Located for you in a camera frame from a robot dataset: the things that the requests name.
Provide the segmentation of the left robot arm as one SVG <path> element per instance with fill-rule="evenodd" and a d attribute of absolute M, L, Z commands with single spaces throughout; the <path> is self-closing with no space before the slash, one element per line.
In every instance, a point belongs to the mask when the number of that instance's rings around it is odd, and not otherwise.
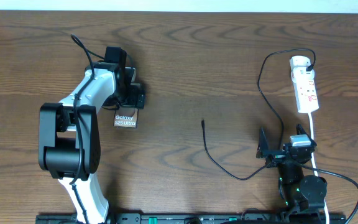
<path fill-rule="evenodd" d="M 119 62 L 97 62 L 85 68 L 76 88 L 39 111 L 38 162 L 63 185 L 76 210 L 75 223 L 105 223 L 109 202 L 97 170 L 101 159 L 98 113 L 102 108 L 138 111 L 145 93 L 135 82 L 136 69 Z"/>

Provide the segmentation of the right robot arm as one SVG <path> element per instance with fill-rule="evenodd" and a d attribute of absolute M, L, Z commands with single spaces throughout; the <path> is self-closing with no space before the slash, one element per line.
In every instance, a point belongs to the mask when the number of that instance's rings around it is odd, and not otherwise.
<path fill-rule="evenodd" d="M 304 175 L 302 165 L 311 160 L 316 143 L 299 124 L 296 134 L 281 149 L 270 149 L 264 130 L 259 131 L 259 144 L 256 157 L 265 159 L 267 168 L 277 168 L 279 172 L 279 192 L 287 208 L 280 216 L 282 221 L 295 221 L 296 215 L 318 217 L 324 208 L 327 183 L 322 177 Z"/>

